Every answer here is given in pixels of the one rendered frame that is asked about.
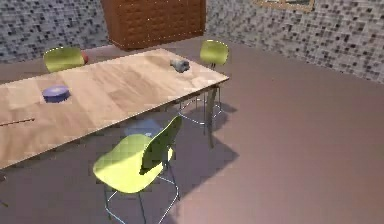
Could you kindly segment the grey lumpy object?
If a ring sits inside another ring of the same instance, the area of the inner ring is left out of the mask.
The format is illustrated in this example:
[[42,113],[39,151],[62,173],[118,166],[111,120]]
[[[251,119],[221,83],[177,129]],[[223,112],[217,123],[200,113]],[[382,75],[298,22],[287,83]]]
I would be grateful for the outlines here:
[[186,60],[173,59],[170,61],[170,65],[179,73],[183,73],[190,68],[189,62]]

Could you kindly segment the yellow-green chair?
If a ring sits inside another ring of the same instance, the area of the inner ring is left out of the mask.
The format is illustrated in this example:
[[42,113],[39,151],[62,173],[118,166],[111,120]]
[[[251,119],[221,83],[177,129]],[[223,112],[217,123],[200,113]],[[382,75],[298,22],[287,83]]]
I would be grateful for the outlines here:
[[82,52],[77,47],[50,49],[43,54],[43,61],[50,73],[72,69],[85,64]]
[[[215,70],[217,65],[224,65],[227,62],[229,56],[229,47],[227,44],[218,40],[205,40],[200,48],[200,59],[202,62],[207,64],[211,70]],[[211,94],[203,94],[203,98],[196,96],[193,100],[189,101],[185,105],[179,104],[178,114],[183,118],[190,120],[199,125],[205,125],[206,121],[198,121],[191,117],[186,116],[183,111],[191,103],[197,104],[198,102],[203,103],[204,117],[207,117],[206,112],[210,112],[210,118],[216,118],[221,112],[221,101],[215,102],[216,96]]]
[[175,188],[175,196],[157,224],[162,224],[175,202],[180,199],[180,190],[170,165],[173,146],[182,126],[182,117],[175,116],[155,135],[133,133],[124,137],[111,151],[94,163],[92,172],[104,185],[104,209],[110,220],[127,224],[112,212],[109,202],[117,193],[137,194],[143,224],[147,224],[141,192],[156,179],[163,180]]

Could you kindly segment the light wooden dining table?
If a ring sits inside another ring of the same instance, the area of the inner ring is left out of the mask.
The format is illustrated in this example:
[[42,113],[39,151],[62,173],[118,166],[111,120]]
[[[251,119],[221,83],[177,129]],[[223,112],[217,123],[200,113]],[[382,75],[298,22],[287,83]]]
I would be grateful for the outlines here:
[[[155,49],[0,85],[0,169],[119,122],[213,89],[229,78],[194,61],[178,73],[178,56]],[[70,97],[47,103],[42,91],[69,88]]]

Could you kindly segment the brown wooden cabinet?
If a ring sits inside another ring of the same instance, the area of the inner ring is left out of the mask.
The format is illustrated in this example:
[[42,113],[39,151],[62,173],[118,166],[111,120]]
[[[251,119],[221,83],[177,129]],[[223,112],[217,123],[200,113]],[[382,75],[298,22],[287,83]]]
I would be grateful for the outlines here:
[[131,51],[202,36],[206,0],[100,0],[108,40]]

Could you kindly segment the blue round bowl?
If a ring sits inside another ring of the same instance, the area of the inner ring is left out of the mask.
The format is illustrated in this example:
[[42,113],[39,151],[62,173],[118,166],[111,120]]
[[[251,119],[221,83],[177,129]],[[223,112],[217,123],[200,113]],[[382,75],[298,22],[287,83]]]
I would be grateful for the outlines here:
[[70,91],[67,86],[55,85],[44,89],[42,96],[47,103],[59,103],[70,97]]

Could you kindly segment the thin brown stick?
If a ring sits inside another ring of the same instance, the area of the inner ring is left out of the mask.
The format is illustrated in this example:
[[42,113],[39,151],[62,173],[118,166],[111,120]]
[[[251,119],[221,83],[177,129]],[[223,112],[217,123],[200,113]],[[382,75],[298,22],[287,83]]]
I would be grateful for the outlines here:
[[8,126],[8,125],[13,125],[13,124],[18,124],[18,123],[23,123],[23,122],[34,121],[34,120],[35,120],[35,118],[28,118],[28,119],[22,119],[22,120],[17,120],[17,121],[5,122],[5,123],[1,123],[0,127]]

